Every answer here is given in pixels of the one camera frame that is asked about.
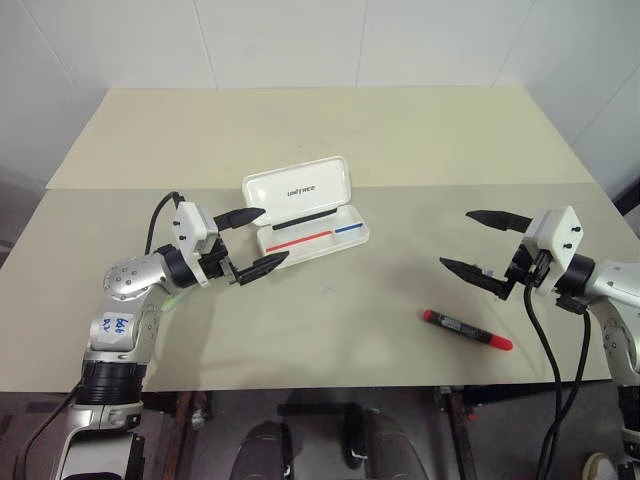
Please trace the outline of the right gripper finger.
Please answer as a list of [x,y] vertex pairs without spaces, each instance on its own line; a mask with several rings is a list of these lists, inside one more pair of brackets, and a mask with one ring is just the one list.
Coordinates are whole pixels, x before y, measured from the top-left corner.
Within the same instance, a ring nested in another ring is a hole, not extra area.
[[499,280],[485,274],[479,267],[461,261],[440,257],[439,261],[449,271],[463,281],[486,290],[501,300],[506,300],[515,282],[511,279]]
[[466,216],[490,228],[525,233],[532,219],[518,214],[497,210],[473,210]]

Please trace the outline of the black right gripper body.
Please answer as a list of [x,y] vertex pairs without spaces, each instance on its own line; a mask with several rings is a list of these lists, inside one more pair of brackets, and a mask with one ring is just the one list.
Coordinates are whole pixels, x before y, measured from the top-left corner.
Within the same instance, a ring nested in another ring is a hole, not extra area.
[[538,288],[549,273],[551,253],[539,250],[531,254],[524,244],[520,244],[508,267],[508,278],[524,286]]

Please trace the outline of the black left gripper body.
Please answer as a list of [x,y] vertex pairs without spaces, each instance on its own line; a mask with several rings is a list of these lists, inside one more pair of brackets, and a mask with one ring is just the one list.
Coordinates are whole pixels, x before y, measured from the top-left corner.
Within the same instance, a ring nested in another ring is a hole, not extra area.
[[209,253],[200,257],[199,265],[207,279],[225,278],[230,285],[238,282],[237,270],[221,238],[215,240]]

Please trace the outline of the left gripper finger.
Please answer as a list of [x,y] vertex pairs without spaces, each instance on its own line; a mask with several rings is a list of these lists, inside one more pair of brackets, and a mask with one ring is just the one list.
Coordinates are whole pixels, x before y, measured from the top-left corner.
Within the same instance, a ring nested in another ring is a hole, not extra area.
[[217,231],[222,232],[228,229],[237,229],[252,223],[264,213],[265,210],[262,208],[245,207],[215,216],[214,223]]
[[250,267],[238,271],[238,284],[246,285],[268,275],[283,263],[288,256],[289,252],[283,251],[255,260]]

